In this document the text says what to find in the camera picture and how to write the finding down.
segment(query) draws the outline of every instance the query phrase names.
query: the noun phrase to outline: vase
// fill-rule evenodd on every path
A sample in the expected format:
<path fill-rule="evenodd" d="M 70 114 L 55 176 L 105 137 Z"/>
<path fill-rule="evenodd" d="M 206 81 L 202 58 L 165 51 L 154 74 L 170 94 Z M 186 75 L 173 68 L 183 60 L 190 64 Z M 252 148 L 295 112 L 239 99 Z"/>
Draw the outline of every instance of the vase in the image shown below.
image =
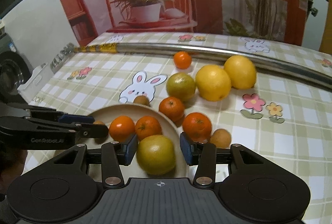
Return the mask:
<path fill-rule="evenodd" d="M 132 7 L 132 18 L 136 19 L 138 23 L 157 22 L 159 21 L 160 8 L 160 3 L 142 7 Z"/>

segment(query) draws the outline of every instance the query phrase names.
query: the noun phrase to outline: blue gripper pad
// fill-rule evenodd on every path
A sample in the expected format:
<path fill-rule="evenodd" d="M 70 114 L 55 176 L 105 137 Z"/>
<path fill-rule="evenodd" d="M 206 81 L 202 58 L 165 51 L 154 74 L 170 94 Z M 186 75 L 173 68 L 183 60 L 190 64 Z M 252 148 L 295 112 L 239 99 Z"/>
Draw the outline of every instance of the blue gripper pad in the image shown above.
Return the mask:
<path fill-rule="evenodd" d="M 185 139 L 185 137 L 182 135 L 182 133 L 180 135 L 180 148 L 181 148 L 181 151 L 182 151 L 182 154 L 185 158 L 186 163 L 189 166 L 192 166 L 192 164 L 193 164 L 193 155 L 191 153 L 190 144 Z"/>
<path fill-rule="evenodd" d="M 64 224 L 202 223 L 250 224 L 223 207 L 212 190 L 197 189 L 186 178 L 131 178 L 126 187 L 106 190 L 92 210 Z"/>
<path fill-rule="evenodd" d="M 59 123 L 64 123 L 64 124 L 71 124 L 73 122 L 92 124 L 94 121 L 95 119 L 92 116 L 73 115 L 73 114 L 64 114 L 58 119 Z"/>
<path fill-rule="evenodd" d="M 138 145 L 138 137 L 137 135 L 134 135 L 134 137 L 127 145 L 126 154 L 124 156 L 125 165 L 129 165 L 132 162 L 132 159 L 134 158 L 134 155 L 137 150 L 137 145 Z"/>

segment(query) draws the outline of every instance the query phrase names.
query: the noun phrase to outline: table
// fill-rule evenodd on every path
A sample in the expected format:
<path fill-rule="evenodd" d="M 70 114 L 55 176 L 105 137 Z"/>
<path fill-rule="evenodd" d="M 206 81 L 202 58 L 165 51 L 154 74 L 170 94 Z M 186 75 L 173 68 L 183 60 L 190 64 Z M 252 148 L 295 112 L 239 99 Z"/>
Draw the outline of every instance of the table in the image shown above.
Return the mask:
<path fill-rule="evenodd" d="M 284 43 L 225 35 L 196 33 L 104 33 L 90 44 L 105 42 L 185 43 L 257 53 L 292 62 L 332 76 L 332 56 Z M 195 77 L 206 64 L 193 59 L 186 70 Z M 120 93 L 132 83 L 132 77 L 145 71 L 147 80 L 177 70 L 170 56 L 144 54 L 74 55 L 42 88 L 31 105 L 87 115 L 117 104 Z M 152 108 L 158 109 L 166 98 L 165 83 L 157 85 Z M 259 120 L 246 116 L 251 110 L 245 100 L 259 97 L 266 103 Z M 332 222 L 332 93 L 282 77 L 258 73 L 255 88 L 232 89 L 220 102 L 208 102 L 196 96 L 185 113 L 199 111 L 213 123 L 213 130 L 225 128 L 232 143 L 240 143 L 301 177 L 310 187 L 311 202 L 303 220 L 307 224 Z M 281 114 L 269 113 L 273 105 Z M 54 151 L 29 151 L 24 172 L 50 159 Z"/>

